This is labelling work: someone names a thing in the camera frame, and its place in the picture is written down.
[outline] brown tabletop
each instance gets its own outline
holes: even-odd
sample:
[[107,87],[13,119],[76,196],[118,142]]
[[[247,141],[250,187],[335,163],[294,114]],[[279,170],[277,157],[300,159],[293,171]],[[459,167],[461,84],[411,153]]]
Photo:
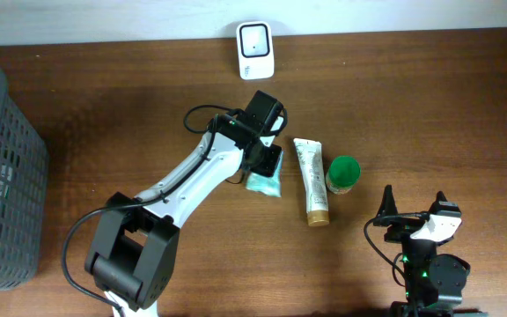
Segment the brown tabletop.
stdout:
[[[109,316],[71,288],[60,251],[69,227],[120,191],[159,181],[198,144],[183,115],[210,103],[245,107],[260,89],[289,110],[282,198],[222,183],[181,230],[175,271],[159,300],[166,316],[355,313],[405,300],[363,224],[393,185],[400,212],[427,210],[438,190],[463,225],[439,253],[472,265],[463,308],[507,315],[507,29],[274,38],[272,78],[239,77],[236,42],[140,41],[0,48],[9,94],[51,155],[37,276],[0,292],[0,316]],[[212,113],[198,114],[195,124]],[[291,139],[323,144],[363,174],[328,194],[332,222],[311,228]],[[72,241],[81,284],[97,220]],[[399,245],[371,237],[389,257]]]

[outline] white tube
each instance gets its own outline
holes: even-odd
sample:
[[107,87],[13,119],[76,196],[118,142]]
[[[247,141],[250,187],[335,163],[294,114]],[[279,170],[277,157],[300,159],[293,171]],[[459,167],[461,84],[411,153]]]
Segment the white tube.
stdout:
[[306,216],[309,226],[330,223],[328,217],[324,167],[322,166],[322,144],[320,142],[295,138],[300,171],[306,190]]

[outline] basket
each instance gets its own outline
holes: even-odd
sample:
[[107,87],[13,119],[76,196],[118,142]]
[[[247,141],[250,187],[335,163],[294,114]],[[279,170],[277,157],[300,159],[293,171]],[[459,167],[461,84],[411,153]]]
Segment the basket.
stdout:
[[0,291],[33,278],[48,181],[48,151],[7,95],[0,69]]

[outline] light blue plastic bag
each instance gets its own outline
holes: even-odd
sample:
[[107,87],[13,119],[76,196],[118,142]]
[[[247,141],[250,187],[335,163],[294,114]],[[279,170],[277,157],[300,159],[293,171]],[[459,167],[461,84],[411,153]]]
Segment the light blue plastic bag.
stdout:
[[279,157],[279,163],[273,177],[265,177],[256,173],[250,173],[247,178],[246,189],[255,192],[260,192],[272,197],[281,197],[281,180],[279,176],[281,174],[281,164],[283,163],[283,151]]

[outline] gold cap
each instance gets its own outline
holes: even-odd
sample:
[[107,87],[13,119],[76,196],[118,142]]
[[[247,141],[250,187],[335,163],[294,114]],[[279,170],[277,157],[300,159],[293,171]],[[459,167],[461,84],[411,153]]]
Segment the gold cap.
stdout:
[[313,210],[308,212],[307,216],[309,226],[323,226],[330,223],[327,210]]

